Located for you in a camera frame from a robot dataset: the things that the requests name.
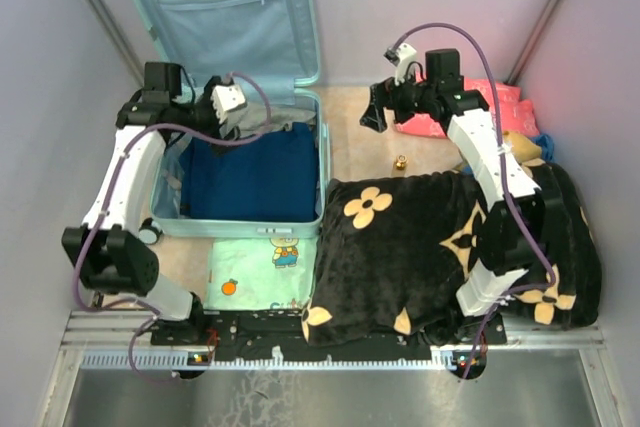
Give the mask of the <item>black floral fleece blanket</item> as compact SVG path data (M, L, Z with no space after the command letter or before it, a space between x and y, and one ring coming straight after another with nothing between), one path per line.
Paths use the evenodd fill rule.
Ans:
M589 326L599 314L602 265L578 193L555 163L532 173L539 185L559 188L565 207L558 293L514 299L506 311L543 325ZM486 216L479 184L453 171L332 181L305 311L337 325L399 323L403 333L451 313L462 317L455 295L476 263Z

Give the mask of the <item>small gold bottle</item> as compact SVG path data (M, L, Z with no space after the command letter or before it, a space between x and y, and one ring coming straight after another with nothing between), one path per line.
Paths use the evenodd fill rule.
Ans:
M408 166L408 158L405 155L398 155L393 162L394 172L405 172Z

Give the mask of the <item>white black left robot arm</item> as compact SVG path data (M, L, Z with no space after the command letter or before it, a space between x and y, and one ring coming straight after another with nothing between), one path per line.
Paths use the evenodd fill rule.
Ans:
M202 94L183 93L183 69L175 63L149 62L143 86L119 110L115 144L96 199L77 227L64 229L61 243L73 265L71 291L76 305L92 306L81 297L87 289L113 296L116 305L136 303L153 319L173 322L184 342L201 341L208 320L194 311L194 295L163 276L156 254L140 239L140 214L172 134L225 144L230 112L246 98L233 77L214 76Z

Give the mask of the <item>pink printed garment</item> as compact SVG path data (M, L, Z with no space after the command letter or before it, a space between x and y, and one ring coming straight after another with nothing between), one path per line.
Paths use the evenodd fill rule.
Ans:
M464 80L466 90L479 91L489 104L492 117L495 117L495 105L490 83L487 79ZM521 89L500 82L496 83L498 101L500 104L501 125L504 130L514 131L527 137L540 134L534 115L533 102L520 99ZM443 129L427 114L416 114L402 124L393 124L399 133L429 138L445 138Z

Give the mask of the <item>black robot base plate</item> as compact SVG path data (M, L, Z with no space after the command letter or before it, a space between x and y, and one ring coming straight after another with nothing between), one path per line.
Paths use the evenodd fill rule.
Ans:
M399 323L383 326L369 319L337 325L304 310L204 311L183 321L158 320L150 331L154 346L202 346L213 359L266 359L278 347L287 360L318 360L326 354L339 360L421 360L429 359L434 347L471 343L479 325L478 318L451 313L403 333Z

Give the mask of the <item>grey cloth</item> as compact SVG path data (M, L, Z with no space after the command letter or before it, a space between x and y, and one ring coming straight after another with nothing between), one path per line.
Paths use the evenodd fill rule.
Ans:
M220 134L225 139L239 140L260 132L290 131L294 123L314 127L316 117L314 110L276 105L271 107L270 121L267 121L264 105L250 102L246 107L227 114L226 121L220 127Z

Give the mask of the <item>dark blue shirt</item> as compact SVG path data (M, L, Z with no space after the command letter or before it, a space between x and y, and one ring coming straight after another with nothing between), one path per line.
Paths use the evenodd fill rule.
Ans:
M180 164L180 209L192 219L306 223L317 217L319 156L305 123L223 153L194 139Z

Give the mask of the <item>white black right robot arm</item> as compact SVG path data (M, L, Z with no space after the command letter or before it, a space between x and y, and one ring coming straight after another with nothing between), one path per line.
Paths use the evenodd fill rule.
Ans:
M371 86L361 125L385 131L386 110L397 123L428 115L459 149L486 203L476 263L456 292L460 309L446 319L454 340L470 342L482 330L480 316L501 304L557 295L553 240L562 199L557 188L543 188L518 163L505 141L497 101L467 87L458 50L431 50L419 62L417 51L400 43L385 57L394 74Z

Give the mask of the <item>light green cartoon cloth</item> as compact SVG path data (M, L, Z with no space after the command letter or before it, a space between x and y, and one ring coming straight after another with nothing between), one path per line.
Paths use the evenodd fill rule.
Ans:
M217 239L209 254L204 305L225 311L305 306L313 285L316 238Z

